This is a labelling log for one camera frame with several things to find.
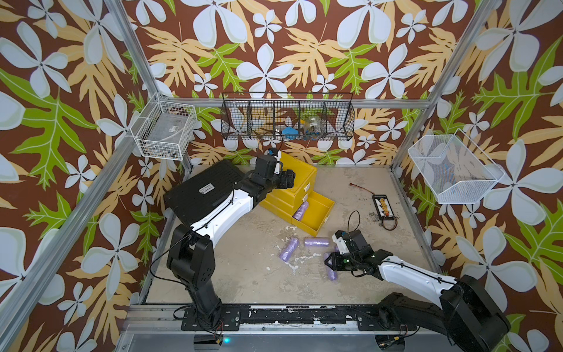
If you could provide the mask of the aluminium frame post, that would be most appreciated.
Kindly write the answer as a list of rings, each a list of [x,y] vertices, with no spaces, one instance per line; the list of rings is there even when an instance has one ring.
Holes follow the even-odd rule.
[[[444,67],[435,88],[429,94],[428,99],[425,101],[425,105],[420,108],[420,113],[414,120],[413,125],[406,134],[403,143],[399,146],[397,154],[391,163],[390,170],[394,171],[403,162],[408,149],[413,145],[416,139],[419,129],[427,121],[429,117],[432,117],[432,110],[437,107],[438,99],[444,94],[444,91],[456,74],[457,69],[460,67],[465,55],[469,52],[474,41],[479,36],[482,27],[484,27],[491,16],[491,13],[501,4],[501,1],[486,0],[481,1],[479,7],[476,8],[476,12],[470,20],[468,26],[464,30],[460,37],[460,40],[456,44],[453,53]]]

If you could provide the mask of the yellow plastic drawer cabinet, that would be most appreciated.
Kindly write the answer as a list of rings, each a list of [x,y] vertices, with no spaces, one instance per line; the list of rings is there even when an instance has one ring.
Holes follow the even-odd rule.
[[[293,170],[296,174],[294,186],[291,189],[274,189],[260,205],[278,216],[286,214],[292,217],[313,192],[318,170],[286,153],[281,153],[281,162],[283,170]]]

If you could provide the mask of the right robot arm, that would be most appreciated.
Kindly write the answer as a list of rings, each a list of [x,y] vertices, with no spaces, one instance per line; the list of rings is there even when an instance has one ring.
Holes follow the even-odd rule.
[[[375,277],[419,295],[418,300],[401,293],[385,297],[375,316],[380,326],[425,328],[462,351],[492,351],[510,332],[510,321],[475,278],[438,274],[384,249],[374,250],[360,230],[339,230],[331,239],[337,247],[325,259],[331,270]]]

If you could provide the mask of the purple trash bag roll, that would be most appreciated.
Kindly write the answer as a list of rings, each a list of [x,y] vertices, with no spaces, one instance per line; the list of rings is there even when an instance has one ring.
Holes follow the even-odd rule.
[[[336,281],[338,279],[337,272],[335,272],[331,268],[327,268],[326,272],[327,272],[328,279],[330,281]]]
[[[300,243],[300,240],[298,238],[291,237],[289,239],[289,241],[287,242],[286,246],[284,247],[284,249],[281,251],[279,258],[283,262],[288,263],[290,261],[290,258],[293,255],[293,253],[299,247],[299,243]]]
[[[305,246],[312,247],[328,247],[331,245],[331,240],[328,238],[308,237],[303,240]]]
[[[299,209],[293,214],[293,218],[297,221],[302,221],[308,209],[309,209],[309,202],[308,201],[303,202],[299,207]]]

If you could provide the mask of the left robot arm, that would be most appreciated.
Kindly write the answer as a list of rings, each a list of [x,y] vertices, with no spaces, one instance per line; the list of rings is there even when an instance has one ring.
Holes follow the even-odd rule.
[[[274,189],[294,186],[296,174],[284,168],[281,156],[271,148],[248,172],[229,160],[219,161],[165,195],[181,221],[173,231],[167,268],[187,288],[202,327],[214,329],[221,319],[222,302],[211,281],[215,246]]]

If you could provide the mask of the black tool case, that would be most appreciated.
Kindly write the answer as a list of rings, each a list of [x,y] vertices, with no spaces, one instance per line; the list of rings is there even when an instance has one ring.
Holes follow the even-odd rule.
[[[225,201],[243,176],[231,161],[219,161],[167,192],[165,204],[183,224],[191,225]]]

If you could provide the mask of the clear jar in basket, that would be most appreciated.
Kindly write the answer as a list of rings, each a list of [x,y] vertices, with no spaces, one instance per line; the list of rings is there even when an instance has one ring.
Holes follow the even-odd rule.
[[[321,125],[322,120],[318,116],[308,117],[303,123],[305,134],[310,138],[320,136],[322,132]]]

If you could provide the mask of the blue object in basket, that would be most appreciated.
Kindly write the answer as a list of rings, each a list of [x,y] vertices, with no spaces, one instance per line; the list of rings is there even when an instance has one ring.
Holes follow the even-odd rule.
[[[282,132],[282,136],[287,139],[295,139],[299,136],[299,132],[291,127],[286,127]]]

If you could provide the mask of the yellow bottom drawer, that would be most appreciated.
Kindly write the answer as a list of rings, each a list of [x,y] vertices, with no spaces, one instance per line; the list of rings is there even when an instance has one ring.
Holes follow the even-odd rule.
[[[317,192],[312,192],[307,200],[309,207],[300,221],[290,216],[290,224],[303,230],[312,237],[317,237],[327,222],[335,202]]]

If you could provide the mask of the white mesh basket right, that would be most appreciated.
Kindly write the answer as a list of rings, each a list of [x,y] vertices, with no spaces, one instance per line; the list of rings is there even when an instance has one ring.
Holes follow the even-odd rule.
[[[443,205],[480,202],[504,177],[504,170],[465,132],[427,133],[408,155]]]

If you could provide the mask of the black parallel charging board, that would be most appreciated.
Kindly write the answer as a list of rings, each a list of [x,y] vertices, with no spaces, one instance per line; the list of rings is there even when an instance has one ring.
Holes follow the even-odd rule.
[[[394,212],[386,195],[374,194],[372,195],[372,201],[374,202],[380,220],[395,219]]]

